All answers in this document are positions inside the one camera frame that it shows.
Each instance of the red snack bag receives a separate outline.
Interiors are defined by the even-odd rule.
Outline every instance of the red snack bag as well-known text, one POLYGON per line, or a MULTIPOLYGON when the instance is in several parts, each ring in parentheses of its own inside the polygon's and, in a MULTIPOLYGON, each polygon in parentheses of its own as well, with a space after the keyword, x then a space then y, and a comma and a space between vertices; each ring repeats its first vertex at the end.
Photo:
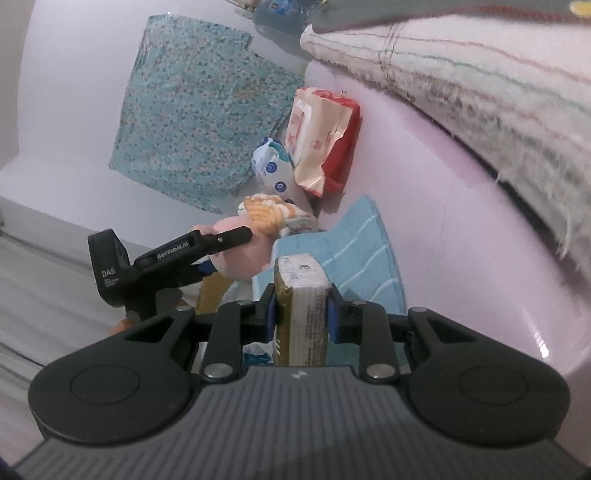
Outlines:
POLYGON ((299 89, 285 139, 295 182, 317 197, 342 191, 360 120, 354 100, 328 90, 299 89))

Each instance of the ribbed gray surface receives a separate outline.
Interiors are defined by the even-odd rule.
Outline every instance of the ribbed gray surface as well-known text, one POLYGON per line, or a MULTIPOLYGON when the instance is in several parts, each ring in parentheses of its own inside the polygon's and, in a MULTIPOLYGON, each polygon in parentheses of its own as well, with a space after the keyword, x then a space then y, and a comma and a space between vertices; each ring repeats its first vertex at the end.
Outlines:
POLYGON ((569 480, 582 468, 550 442, 456 443, 421 424, 395 389, 349 368, 252 367, 205 389, 156 437, 108 449, 49 440, 17 471, 26 480, 569 480))

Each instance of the cardboard box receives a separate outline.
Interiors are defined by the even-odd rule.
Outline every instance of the cardboard box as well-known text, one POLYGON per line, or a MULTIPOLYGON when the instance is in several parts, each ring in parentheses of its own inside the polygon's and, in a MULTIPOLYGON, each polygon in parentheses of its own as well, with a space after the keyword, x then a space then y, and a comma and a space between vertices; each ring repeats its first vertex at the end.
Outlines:
POLYGON ((326 362, 326 299, 330 282, 310 254, 275 262, 277 325, 273 338, 276 365, 316 367, 326 362))

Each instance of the blue and white package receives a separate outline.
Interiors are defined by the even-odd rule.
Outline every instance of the blue and white package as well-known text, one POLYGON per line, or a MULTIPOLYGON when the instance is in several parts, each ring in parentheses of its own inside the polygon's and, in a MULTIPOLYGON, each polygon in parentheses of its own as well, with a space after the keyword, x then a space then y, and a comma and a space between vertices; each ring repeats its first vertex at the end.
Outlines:
POLYGON ((281 143, 265 137, 264 143, 252 153, 252 171, 268 195, 279 195, 281 200, 293 203, 305 212, 311 212, 305 190, 294 178, 291 157, 281 143))

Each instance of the white wall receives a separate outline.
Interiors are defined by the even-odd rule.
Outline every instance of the white wall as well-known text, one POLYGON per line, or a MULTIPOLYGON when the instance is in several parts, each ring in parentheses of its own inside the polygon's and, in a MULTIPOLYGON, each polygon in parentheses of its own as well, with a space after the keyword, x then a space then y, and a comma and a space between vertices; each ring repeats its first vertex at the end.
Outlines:
POLYGON ((2 0, 0 4, 0 167, 18 154, 18 75, 33 3, 2 0))
POLYGON ((253 51, 305 69, 224 0, 37 0, 18 91, 20 154, 0 171, 0 196, 148 247, 220 218, 108 169, 147 18, 168 11, 253 33, 253 51))

